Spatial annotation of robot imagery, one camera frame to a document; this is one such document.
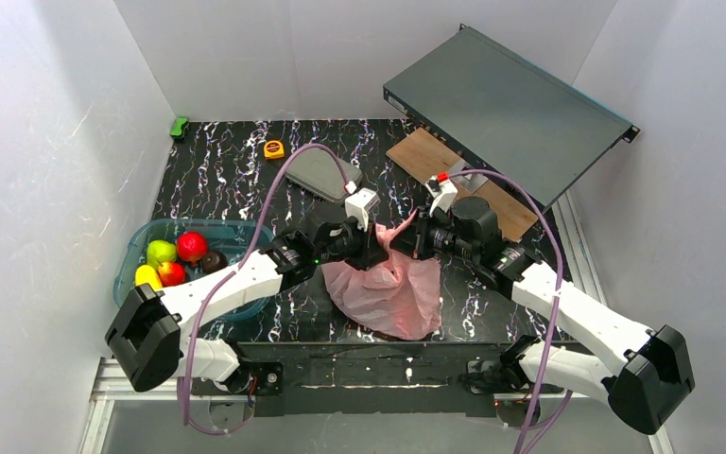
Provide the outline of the pink plastic bag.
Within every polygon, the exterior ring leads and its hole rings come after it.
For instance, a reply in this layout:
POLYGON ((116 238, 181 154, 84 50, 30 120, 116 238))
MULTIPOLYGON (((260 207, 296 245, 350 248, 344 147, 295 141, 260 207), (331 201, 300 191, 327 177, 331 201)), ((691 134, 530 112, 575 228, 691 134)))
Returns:
POLYGON ((441 326, 441 265, 435 258, 416 260, 396 251, 396 237, 416 219, 395 228, 378 224, 378 243, 389 257, 367 271, 344 262, 320 267, 334 305, 352 321, 403 341, 419 341, 441 326))

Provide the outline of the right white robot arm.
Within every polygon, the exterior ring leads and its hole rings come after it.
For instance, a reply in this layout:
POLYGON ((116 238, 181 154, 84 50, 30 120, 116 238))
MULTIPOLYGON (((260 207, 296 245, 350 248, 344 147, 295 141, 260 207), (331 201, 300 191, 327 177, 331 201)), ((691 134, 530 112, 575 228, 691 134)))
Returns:
POLYGON ((695 389, 680 331, 632 321, 560 280, 537 254, 502 236, 496 213, 481 198, 459 199, 447 213, 419 209, 390 245, 412 259, 461 259, 488 288, 554 316, 585 348, 570 351, 524 335, 498 359, 468 364, 460 379, 473 393, 520 392, 541 378, 607 404, 627 426, 653 435, 695 389))

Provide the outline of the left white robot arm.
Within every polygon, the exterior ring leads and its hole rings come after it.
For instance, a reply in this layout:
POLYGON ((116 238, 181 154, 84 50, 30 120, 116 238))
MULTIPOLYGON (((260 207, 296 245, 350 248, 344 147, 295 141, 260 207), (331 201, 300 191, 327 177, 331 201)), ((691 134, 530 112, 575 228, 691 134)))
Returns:
POLYGON ((134 287, 105 342, 136 392, 151 391, 171 378, 222 382, 242 361, 229 343, 200 338, 204 324, 296 287, 320 265, 344 262, 366 271, 388 256, 375 227, 360 229, 353 218, 314 232, 290 228, 221 271, 161 290, 149 284, 134 287))

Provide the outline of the dark fake plum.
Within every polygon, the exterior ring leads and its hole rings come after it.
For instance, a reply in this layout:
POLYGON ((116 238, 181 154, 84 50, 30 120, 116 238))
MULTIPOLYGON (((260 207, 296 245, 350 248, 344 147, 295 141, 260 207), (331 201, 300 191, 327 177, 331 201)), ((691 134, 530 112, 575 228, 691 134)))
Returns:
POLYGON ((228 258, 220 251, 208 251, 199 261, 200 269, 205 274, 221 271, 228 265, 228 258))

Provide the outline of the red fake apple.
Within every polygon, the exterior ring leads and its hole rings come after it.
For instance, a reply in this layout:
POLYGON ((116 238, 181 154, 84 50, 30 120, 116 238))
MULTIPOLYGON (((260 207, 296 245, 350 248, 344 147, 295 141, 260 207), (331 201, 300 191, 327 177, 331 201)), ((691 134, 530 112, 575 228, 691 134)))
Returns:
POLYGON ((209 247, 204 236, 189 231, 177 238, 176 252, 180 261, 196 267, 199 261, 209 252, 209 247))

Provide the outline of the small red fake fruit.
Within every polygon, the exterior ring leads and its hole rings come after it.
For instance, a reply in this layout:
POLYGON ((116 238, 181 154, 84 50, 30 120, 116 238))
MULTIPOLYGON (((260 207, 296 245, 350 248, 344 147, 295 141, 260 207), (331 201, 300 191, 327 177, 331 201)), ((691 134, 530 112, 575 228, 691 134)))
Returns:
POLYGON ((164 287, 175 287, 187 281, 187 272, 178 262, 162 262, 157 272, 164 287))

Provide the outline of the green fake apple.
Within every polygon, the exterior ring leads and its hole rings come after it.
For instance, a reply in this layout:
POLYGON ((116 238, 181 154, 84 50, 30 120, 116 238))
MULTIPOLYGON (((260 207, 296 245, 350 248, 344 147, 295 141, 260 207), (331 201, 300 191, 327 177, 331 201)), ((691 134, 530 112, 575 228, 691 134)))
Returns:
POLYGON ((174 243, 166 240, 152 240, 147 245, 146 264, 157 270, 162 263, 176 262, 177 248, 174 243))

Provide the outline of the yellow fake lemon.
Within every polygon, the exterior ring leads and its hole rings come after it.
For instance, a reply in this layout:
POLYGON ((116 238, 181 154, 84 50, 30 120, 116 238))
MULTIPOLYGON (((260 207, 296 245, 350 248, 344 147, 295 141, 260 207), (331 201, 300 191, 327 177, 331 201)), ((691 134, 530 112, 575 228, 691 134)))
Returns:
POLYGON ((134 273, 134 285, 136 287, 149 285, 154 291, 164 287, 157 270, 147 264, 139 266, 134 273))

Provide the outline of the grey plastic case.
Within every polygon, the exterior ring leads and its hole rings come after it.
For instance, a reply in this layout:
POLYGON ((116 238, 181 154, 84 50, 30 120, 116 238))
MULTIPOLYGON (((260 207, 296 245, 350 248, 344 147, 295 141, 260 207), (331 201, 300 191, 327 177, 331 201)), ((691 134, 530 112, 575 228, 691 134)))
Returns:
POLYGON ((336 160, 318 148, 307 149, 285 170, 285 177, 314 196, 342 204, 348 196, 336 160))

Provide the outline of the wooden board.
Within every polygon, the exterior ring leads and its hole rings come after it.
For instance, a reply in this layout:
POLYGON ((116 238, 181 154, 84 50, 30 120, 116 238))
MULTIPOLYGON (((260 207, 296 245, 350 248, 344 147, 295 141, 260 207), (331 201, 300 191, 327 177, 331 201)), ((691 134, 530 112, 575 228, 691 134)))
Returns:
MULTIPOLYGON (((432 175, 469 169, 469 164, 424 129, 412 132, 386 152, 415 180, 424 183, 432 175)), ((496 212, 503 236, 518 241, 538 220, 530 209, 485 176, 456 177, 457 199, 478 196, 496 212)))

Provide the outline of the blue plastic fruit container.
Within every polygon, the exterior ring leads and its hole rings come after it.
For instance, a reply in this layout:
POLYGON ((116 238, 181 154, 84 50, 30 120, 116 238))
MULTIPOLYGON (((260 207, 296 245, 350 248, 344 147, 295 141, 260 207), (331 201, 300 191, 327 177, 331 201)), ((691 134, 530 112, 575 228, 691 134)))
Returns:
MULTIPOLYGON (((248 249, 256 227, 254 221, 221 220, 198 218, 159 218, 141 227, 130 239, 126 253, 112 286, 115 305, 120 307, 127 294, 134 287, 135 271, 146 263, 148 243, 165 240, 175 243, 178 237, 189 231, 205 237, 210 250, 223 253, 232 265, 242 258, 248 249)), ((268 227, 263 227, 256 243, 257 247, 268 244, 274 235, 268 227)), ((255 300, 238 309, 227 312, 216 321, 238 323, 255 317, 265 308, 271 297, 255 300)))

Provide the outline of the orange tape measure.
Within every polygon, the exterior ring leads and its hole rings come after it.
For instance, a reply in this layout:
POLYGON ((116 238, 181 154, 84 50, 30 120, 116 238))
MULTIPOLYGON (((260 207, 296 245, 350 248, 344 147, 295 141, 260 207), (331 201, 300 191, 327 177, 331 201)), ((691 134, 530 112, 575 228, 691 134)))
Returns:
POLYGON ((268 140, 264 144, 263 152, 267 160, 282 159, 286 155, 285 146, 280 140, 268 140))

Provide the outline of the green small object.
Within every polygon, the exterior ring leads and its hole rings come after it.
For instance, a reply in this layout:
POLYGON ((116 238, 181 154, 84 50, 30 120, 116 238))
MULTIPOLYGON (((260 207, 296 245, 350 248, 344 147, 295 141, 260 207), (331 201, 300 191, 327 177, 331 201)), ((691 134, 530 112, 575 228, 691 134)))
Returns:
POLYGON ((169 130, 169 135, 176 139, 184 137, 188 125, 189 119, 187 117, 177 117, 169 130))

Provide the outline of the dark rack network switch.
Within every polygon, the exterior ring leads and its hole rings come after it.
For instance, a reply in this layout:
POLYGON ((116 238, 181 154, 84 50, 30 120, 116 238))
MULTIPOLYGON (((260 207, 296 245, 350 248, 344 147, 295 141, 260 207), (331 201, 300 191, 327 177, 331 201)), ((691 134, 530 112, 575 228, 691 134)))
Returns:
POLYGON ((639 128, 471 26, 383 85, 383 98, 474 168, 550 208, 639 128))

